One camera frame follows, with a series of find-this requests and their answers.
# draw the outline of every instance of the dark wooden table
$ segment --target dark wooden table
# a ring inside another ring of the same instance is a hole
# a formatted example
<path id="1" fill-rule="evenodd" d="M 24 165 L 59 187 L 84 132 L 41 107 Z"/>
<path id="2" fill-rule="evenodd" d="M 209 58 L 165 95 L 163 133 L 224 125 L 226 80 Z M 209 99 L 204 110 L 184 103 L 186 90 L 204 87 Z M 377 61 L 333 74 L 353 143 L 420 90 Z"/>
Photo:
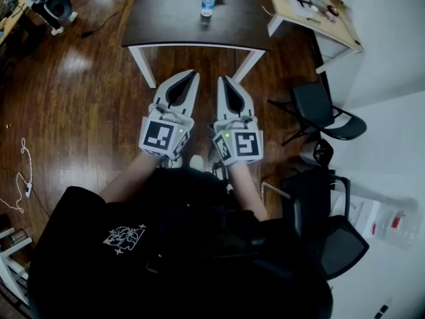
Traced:
<path id="1" fill-rule="evenodd" d="M 151 88 L 156 81 L 143 47 L 208 46 L 250 51 L 233 79 L 240 82 L 271 49 L 267 14 L 260 0 L 216 0 L 212 17 L 201 16 L 202 0 L 135 0 L 122 46 L 129 47 Z"/>

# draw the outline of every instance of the black t-shirt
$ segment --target black t-shirt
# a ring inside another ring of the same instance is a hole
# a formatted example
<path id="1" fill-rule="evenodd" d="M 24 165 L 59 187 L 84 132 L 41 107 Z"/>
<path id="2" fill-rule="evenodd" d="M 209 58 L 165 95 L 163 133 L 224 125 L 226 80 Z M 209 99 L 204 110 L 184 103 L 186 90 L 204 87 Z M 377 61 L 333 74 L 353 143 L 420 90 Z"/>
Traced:
<path id="1" fill-rule="evenodd" d="M 128 203 L 68 188 L 31 262 L 35 316 L 203 316 L 282 301 L 290 313 L 317 290 L 325 300 L 313 300 L 314 312 L 328 306 L 329 287 L 292 229 L 237 206 L 223 182 L 184 169 L 157 169 Z"/>

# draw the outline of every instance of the white table leg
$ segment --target white table leg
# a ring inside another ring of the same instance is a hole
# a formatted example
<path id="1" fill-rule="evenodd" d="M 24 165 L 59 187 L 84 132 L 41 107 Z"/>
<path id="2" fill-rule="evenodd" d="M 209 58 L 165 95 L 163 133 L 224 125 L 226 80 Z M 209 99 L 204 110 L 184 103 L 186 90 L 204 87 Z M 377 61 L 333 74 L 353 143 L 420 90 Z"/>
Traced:
<path id="1" fill-rule="evenodd" d="M 275 33 L 275 31 L 278 29 L 278 27 L 280 26 L 280 24 L 282 23 L 282 21 L 284 20 L 283 17 L 280 17 L 279 15 L 275 14 L 273 19 L 270 20 L 270 22 L 268 23 L 268 35 L 271 37 L 273 35 L 273 33 Z"/>
<path id="2" fill-rule="evenodd" d="M 0 253 L 0 256 L 2 258 L 8 257 L 9 255 L 16 253 L 19 249 L 25 247 L 26 245 L 29 245 L 30 243 L 32 243 L 32 241 L 33 240 L 30 237 L 27 237 L 24 241 L 21 241 L 20 243 L 17 243 L 6 251 Z"/>
<path id="3" fill-rule="evenodd" d="M 350 54 L 353 54 L 353 53 L 357 53 L 357 52 L 354 51 L 353 49 L 347 48 L 347 50 L 345 50 L 341 54 L 338 54 L 335 58 L 332 58 L 331 60 L 327 61 L 322 66 L 319 66 L 316 69 L 316 73 L 321 74 L 325 72 L 330 66 L 334 65 L 338 60 L 341 60 L 342 58 L 345 58 L 346 56 L 349 56 Z"/>
<path id="4" fill-rule="evenodd" d="M 133 55 L 133 58 L 140 68 L 141 73 L 143 73 L 149 87 L 156 88 L 157 82 L 152 74 L 151 68 L 149 67 L 149 63 L 147 62 L 143 49 L 141 47 L 129 47 L 128 49 Z"/>
<path id="5" fill-rule="evenodd" d="M 2 239 L 3 237 L 8 236 L 10 234 L 13 234 L 14 232 L 15 232 L 15 228 L 7 229 L 6 231 L 3 231 L 3 232 L 0 233 L 0 239 Z"/>
<path id="6" fill-rule="evenodd" d="M 242 65 L 240 65 L 240 68 L 234 74 L 233 79 L 236 82 L 240 82 L 246 76 L 246 74 L 250 72 L 250 69 L 258 62 L 264 53 L 265 51 L 262 50 L 252 50 L 245 58 Z"/>

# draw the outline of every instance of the wooden floor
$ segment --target wooden floor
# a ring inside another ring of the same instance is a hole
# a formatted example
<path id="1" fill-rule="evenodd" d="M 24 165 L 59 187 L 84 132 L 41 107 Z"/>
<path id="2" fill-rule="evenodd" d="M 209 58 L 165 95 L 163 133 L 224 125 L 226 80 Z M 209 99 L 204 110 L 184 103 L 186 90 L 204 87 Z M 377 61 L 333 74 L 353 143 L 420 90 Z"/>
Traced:
<path id="1" fill-rule="evenodd" d="M 3 204 L 0 213 L 8 212 L 15 228 L 23 228 L 36 242 L 48 220 L 36 195 L 51 213 L 70 185 L 99 192 L 139 152 L 141 120 L 155 94 L 128 49 L 121 48 L 133 0 L 128 0 L 122 15 L 86 39 L 75 33 L 95 29 L 124 2 L 72 2 L 79 12 L 75 24 L 57 37 L 47 33 L 38 49 L 17 63 L 13 81 L 2 86 L 0 197 L 14 205 L 18 197 L 14 173 L 23 171 L 28 177 L 27 157 L 20 153 L 22 137 L 33 157 L 35 193 L 21 203 L 24 214 Z M 273 13 L 270 0 L 263 4 Z M 187 147 L 190 154 L 207 157 L 207 125 L 216 114 L 217 78 L 232 76 L 246 55 L 245 51 L 203 47 L 163 47 L 148 53 L 159 84 L 191 68 L 201 74 L 193 114 L 196 126 Z M 283 140 L 298 130 L 298 123 L 266 101 L 289 100 L 291 86 L 318 81 L 314 58 L 311 32 L 282 25 L 273 36 L 273 51 L 242 81 L 264 130 L 264 159 L 251 167 L 258 183 L 267 177 L 277 185 L 305 141 L 302 138 L 281 147 Z M 277 197 L 268 197 L 266 207 L 272 217 L 280 216 Z"/>

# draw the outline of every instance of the chair leg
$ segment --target chair leg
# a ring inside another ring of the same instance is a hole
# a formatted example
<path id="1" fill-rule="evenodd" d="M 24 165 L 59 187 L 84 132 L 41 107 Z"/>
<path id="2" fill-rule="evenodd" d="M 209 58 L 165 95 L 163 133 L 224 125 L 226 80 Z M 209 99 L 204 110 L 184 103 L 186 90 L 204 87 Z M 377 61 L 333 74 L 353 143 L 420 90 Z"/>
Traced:
<path id="1" fill-rule="evenodd" d="M 286 142 L 284 142 L 282 144 L 282 146 L 285 146 L 286 144 L 292 142 L 294 139 L 299 138 L 299 137 L 302 137 L 304 135 L 305 135 L 305 130 L 304 129 L 301 129 L 299 132 L 297 132 L 295 135 L 293 135 L 290 139 L 288 139 Z"/>

